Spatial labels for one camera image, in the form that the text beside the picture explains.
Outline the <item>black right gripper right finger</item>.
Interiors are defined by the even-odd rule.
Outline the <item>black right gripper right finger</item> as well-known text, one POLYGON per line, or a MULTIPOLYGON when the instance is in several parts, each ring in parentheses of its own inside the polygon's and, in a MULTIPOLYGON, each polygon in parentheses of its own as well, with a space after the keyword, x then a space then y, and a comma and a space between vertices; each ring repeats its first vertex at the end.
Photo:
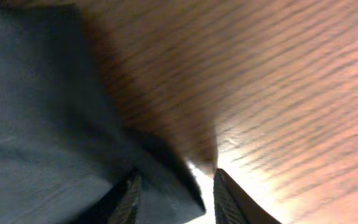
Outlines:
POLYGON ((280 224, 223 169, 216 169, 213 194, 217 224, 280 224))

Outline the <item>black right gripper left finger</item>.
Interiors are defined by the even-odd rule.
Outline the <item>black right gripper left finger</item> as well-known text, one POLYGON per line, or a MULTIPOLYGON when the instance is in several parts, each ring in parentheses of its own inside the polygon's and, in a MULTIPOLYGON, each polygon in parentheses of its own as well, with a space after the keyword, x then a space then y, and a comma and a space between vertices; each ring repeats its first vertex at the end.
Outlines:
POLYGON ((99 202, 70 221, 70 224, 135 224, 141 183, 138 170, 132 170, 99 202))

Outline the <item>black leggings red waistband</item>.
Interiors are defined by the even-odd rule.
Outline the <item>black leggings red waistband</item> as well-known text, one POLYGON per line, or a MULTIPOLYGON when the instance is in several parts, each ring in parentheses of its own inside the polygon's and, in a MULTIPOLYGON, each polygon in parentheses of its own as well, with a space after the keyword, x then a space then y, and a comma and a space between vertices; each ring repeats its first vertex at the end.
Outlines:
POLYGON ((0 223, 70 223, 134 169, 136 223, 204 215, 185 163, 122 125, 77 8, 0 7, 0 223))

